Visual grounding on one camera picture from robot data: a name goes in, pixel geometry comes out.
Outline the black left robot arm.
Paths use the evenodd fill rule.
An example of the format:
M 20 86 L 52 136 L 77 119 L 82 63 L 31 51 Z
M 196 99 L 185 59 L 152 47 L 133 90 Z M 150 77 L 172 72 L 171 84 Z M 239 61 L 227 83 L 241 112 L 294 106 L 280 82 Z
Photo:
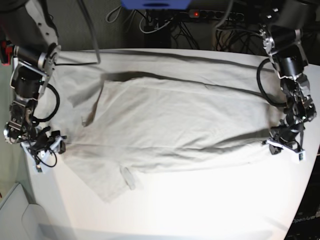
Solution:
M 267 58 L 258 66 L 257 85 L 267 102 L 283 109 L 285 115 L 278 126 L 270 128 L 270 137 L 264 144 L 269 146 L 272 155 L 291 152 L 297 162 L 306 158 L 304 124 L 317 116 L 310 82 L 304 74 L 309 63 L 302 37 L 304 25 L 319 5 L 318 0 L 266 0 L 259 14 L 259 32 Z M 271 100 L 263 89 L 261 71 L 267 63 L 271 63 L 280 80 L 281 91 L 286 96 L 284 103 Z

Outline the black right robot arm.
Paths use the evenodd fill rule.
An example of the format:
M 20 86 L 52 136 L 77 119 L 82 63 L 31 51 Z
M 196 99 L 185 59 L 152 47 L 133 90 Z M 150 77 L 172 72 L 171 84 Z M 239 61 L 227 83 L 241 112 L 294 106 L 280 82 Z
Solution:
M 17 60 L 10 78 L 15 98 L 3 135 L 6 142 L 22 146 L 39 173 L 52 167 L 50 155 L 65 152 L 65 137 L 59 131 L 48 135 L 51 128 L 39 125 L 51 120 L 60 106 L 59 94 L 49 84 L 60 51 L 58 31 L 45 0 L 0 2 L 0 61 L 8 65 L 11 59 Z M 54 94 L 55 107 L 49 116 L 37 118 L 34 113 L 46 89 Z

